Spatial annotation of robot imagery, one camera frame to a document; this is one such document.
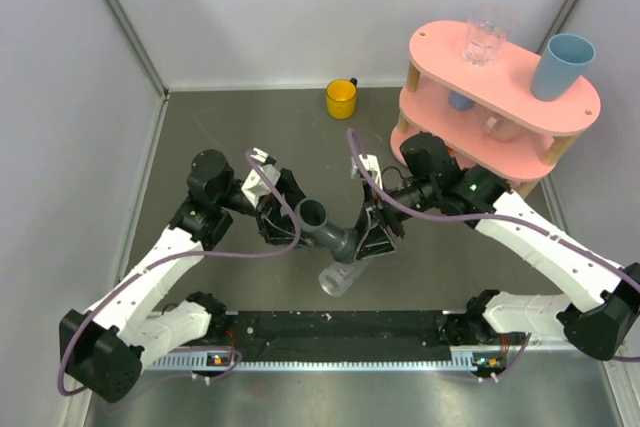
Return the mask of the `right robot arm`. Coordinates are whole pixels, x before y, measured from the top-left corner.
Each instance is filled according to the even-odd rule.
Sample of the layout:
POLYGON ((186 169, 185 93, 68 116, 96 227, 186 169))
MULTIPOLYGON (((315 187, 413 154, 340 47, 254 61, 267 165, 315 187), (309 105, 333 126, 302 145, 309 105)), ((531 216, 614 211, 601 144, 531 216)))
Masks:
POLYGON ((550 280, 557 295, 485 291, 467 308, 467 331, 487 343, 499 334, 526 333, 568 341, 589 357, 618 360, 618 350, 639 318, 639 266, 623 267, 587 249, 539 215, 494 173, 462 169, 443 141, 417 134, 401 146, 411 175, 404 187, 385 190, 348 129, 352 163, 393 225, 408 218, 464 223, 495 240, 550 280))

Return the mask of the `grey plastic pipe fitting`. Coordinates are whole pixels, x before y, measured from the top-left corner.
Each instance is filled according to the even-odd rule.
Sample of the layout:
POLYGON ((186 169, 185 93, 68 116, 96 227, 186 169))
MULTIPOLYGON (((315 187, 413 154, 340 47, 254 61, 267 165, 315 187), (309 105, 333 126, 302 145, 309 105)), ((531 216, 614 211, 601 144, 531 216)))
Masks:
POLYGON ((294 212, 301 231, 315 245, 326 248, 333 260, 341 264, 356 261, 359 232, 355 227, 343 228, 329 220, 325 205, 314 198, 304 198, 294 212))

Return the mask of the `clear trap with grey nut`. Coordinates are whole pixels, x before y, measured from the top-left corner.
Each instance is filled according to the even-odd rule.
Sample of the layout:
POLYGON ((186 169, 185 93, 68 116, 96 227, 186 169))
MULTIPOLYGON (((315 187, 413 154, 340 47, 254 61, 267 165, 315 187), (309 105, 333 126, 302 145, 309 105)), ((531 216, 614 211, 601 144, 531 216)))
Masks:
POLYGON ((370 260, 361 260, 350 264, 334 262, 319 273, 319 285, 329 296, 341 297, 369 268, 370 264, 370 260))

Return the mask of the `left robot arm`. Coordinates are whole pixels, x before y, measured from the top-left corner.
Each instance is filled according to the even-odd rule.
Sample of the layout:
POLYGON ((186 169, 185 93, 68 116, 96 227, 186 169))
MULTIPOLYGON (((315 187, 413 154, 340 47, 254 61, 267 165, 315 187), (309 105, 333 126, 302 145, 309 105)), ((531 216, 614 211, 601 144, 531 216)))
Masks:
POLYGON ((101 300, 84 312, 70 310, 60 321, 57 389, 64 397, 90 390, 115 403, 126 396, 155 360, 183 344, 216 343, 226 334, 225 317, 198 301, 185 300, 158 320, 151 310, 177 281, 205 258, 258 260, 284 255, 302 238, 294 212, 304 198, 291 170, 276 167, 253 148, 245 159, 250 171, 234 176, 224 154, 205 150, 191 162, 187 197, 146 256, 101 300), (289 241, 261 254, 217 248, 232 213, 260 217, 260 204, 278 203, 291 223, 289 241))

